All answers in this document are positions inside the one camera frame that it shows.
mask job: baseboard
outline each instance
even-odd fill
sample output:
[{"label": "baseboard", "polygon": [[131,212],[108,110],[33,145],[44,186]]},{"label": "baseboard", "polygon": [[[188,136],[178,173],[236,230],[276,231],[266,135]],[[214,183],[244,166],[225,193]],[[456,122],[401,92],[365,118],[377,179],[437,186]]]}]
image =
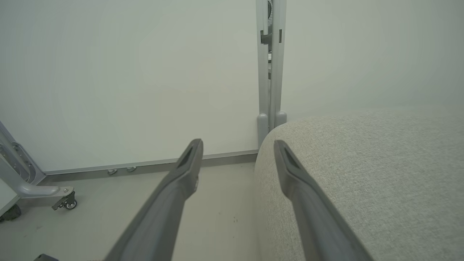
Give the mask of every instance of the baseboard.
[{"label": "baseboard", "polygon": [[[204,159],[201,162],[201,167],[207,168],[207,167],[231,165],[231,164],[254,163],[256,162],[257,156],[258,156],[257,154],[247,154],[247,155]],[[74,181],[74,180],[83,180],[83,179],[128,176],[128,175],[138,175],[138,174],[145,174],[145,173],[162,173],[162,172],[168,172],[172,170],[174,167],[175,167],[175,163],[165,163],[165,164],[140,166],[140,167],[137,167],[137,169],[132,172],[127,172],[126,169],[119,169],[113,175],[108,175],[108,172],[106,169],[95,170],[95,171],[84,171],[84,172],[77,172],[77,173],[66,173],[66,174],[61,174],[61,175],[46,175],[46,178],[41,183],[41,185],[48,185],[53,182],[62,182],[62,181]]]},{"label": "baseboard", "polygon": [[[236,156],[250,155],[250,154],[257,154],[257,153],[258,153],[258,150],[246,150],[246,151],[211,154],[211,155],[204,155],[203,160],[224,158],[224,157],[236,157]],[[176,161],[177,161],[177,158],[174,158],[174,159],[154,160],[154,161],[145,161],[145,162],[137,162],[137,163],[126,163],[126,164],[117,164],[117,165],[108,165],[108,166],[99,166],[99,167],[79,168],[79,169],[71,169],[71,170],[44,171],[44,174],[49,176],[49,175],[69,174],[69,173],[77,173],[77,172],[124,169],[124,168],[130,168],[134,166],[140,167],[140,166],[175,163]]]}]

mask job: fabric texture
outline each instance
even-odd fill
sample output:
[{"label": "fabric texture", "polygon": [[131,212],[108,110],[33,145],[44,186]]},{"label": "fabric texture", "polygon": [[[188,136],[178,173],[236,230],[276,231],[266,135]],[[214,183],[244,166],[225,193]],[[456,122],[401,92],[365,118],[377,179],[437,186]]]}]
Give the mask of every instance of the fabric texture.
[{"label": "fabric texture", "polygon": [[262,260],[304,260],[273,144],[284,140],[377,261],[464,260],[464,116],[446,108],[312,117],[271,131],[256,161]]}]

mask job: wheel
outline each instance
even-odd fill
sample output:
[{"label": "wheel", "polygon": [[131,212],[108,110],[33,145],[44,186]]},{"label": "wheel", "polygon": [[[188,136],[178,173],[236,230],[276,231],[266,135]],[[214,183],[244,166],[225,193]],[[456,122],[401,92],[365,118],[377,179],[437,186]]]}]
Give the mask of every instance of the wheel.
[{"label": "wheel", "polygon": [[14,204],[7,212],[1,216],[0,220],[10,221],[21,215],[21,209],[17,204]]},{"label": "wheel", "polygon": [[76,206],[77,206],[77,201],[74,201],[71,204],[67,203],[66,205],[64,205],[64,208],[71,210],[71,209],[75,208]]}]

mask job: metal baseboard trim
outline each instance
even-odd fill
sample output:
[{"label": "metal baseboard trim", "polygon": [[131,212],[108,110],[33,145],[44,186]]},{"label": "metal baseboard trim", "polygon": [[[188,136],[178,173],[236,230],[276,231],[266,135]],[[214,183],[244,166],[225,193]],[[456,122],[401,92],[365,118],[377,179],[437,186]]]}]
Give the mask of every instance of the metal baseboard trim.
[{"label": "metal baseboard trim", "polygon": [[[258,150],[246,150],[246,151],[236,151],[236,152],[211,154],[211,155],[204,155],[203,160],[224,158],[224,157],[237,157],[237,156],[251,155],[251,154],[257,154],[257,153],[258,153]],[[123,168],[130,168],[130,167],[134,167],[134,166],[140,167],[140,166],[175,163],[176,161],[177,161],[177,158],[174,158],[174,159],[165,159],[165,160],[145,161],[145,162],[138,162],[138,163],[125,163],[125,164],[99,166],[99,167],[79,168],[79,169],[71,169],[71,170],[44,171],[44,174],[47,175],[47,176],[50,176],[50,175],[69,174],[69,173],[77,173],[77,172],[123,169]]]}]

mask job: floor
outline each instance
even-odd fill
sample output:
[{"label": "floor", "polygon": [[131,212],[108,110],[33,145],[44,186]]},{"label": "floor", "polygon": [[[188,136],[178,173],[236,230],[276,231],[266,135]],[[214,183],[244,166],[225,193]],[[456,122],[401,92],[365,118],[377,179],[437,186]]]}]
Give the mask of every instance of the floor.
[{"label": "floor", "polygon": [[[258,261],[253,215],[254,163],[202,167],[184,206],[173,261]],[[0,261],[103,260],[167,172],[140,167],[113,176],[58,175],[46,184],[74,186],[78,205],[53,211],[50,199],[21,200],[23,215],[0,223]]]}]

